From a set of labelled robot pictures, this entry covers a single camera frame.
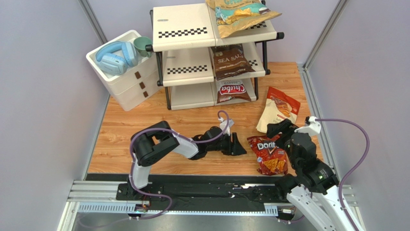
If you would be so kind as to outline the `Chuba cassava chips bag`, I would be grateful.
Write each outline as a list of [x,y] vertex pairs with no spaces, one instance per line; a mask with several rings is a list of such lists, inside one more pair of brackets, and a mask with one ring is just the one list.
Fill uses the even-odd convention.
[[216,89],[217,103],[223,103],[234,99],[251,101],[251,97],[242,80],[217,81]]

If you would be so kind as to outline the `tan teal chips bag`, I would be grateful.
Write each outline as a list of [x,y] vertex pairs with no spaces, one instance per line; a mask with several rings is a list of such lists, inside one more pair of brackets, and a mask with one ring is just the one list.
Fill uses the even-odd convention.
[[281,13],[272,11],[260,0],[207,0],[206,3],[215,12],[222,39],[281,16]]

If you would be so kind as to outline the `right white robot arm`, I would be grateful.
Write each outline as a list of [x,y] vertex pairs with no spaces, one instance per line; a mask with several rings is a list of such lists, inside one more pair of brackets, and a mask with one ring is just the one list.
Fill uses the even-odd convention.
[[308,116],[298,127],[289,119],[268,124],[266,136],[278,137],[296,175],[280,177],[275,186],[278,194],[293,204],[319,231],[362,231],[343,195],[346,178],[339,180],[333,169],[317,157],[312,137],[320,134],[322,119]]

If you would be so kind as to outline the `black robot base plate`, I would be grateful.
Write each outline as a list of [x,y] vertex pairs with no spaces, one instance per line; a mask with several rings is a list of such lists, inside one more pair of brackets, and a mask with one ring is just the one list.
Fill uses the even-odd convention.
[[119,184],[116,199],[119,201],[143,201],[151,211],[193,212],[263,212],[265,205],[290,205],[276,186],[280,177],[275,176],[200,176],[200,175],[150,175],[145,196],[132,189],[130,183]]

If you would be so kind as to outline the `brown Kettle sea salt bag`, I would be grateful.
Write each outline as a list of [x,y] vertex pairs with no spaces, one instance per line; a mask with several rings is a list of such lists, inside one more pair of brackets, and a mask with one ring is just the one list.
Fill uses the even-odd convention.
[[254,69],[245,58],[242,44],[215,46],[211,50],[213,53],[213,69],[217,81],[254,72]]

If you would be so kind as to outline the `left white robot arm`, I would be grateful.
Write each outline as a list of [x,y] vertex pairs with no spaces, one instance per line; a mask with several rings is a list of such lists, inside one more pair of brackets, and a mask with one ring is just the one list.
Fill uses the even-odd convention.
[[228,156],[246,154],[237,133],[230,133],[232,119],[219,119],[220,125],[213,126],[204,134],[187,138],[173,130],[167,121],[156,123],[131,137],[130,154],[132,167],[129,183],[133,189],[148,185],[152,165],[170,152],[178,153],[190,160],[198,160],[208,152],[222,152]]

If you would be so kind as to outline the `red Doritos bag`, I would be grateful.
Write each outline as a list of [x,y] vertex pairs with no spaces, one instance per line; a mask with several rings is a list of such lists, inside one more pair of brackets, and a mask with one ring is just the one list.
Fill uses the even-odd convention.
[[273,138],[267,136],[248,137],[247,141],[252,151],[256,154],[256,161],[259,164],[257,171],[266,176],[287,174],[287,156],[285,150],[276,145],[279,135]]

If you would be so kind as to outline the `cream red cassava chips bag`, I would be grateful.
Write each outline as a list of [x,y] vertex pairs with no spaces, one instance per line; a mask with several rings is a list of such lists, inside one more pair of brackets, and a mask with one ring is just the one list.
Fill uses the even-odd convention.
[[268,124],[280,123],[289,119],[295,124],[301,103],[284,92],[269,87],[264,111],[256,126],[256,130],[261,133],[267,132]]

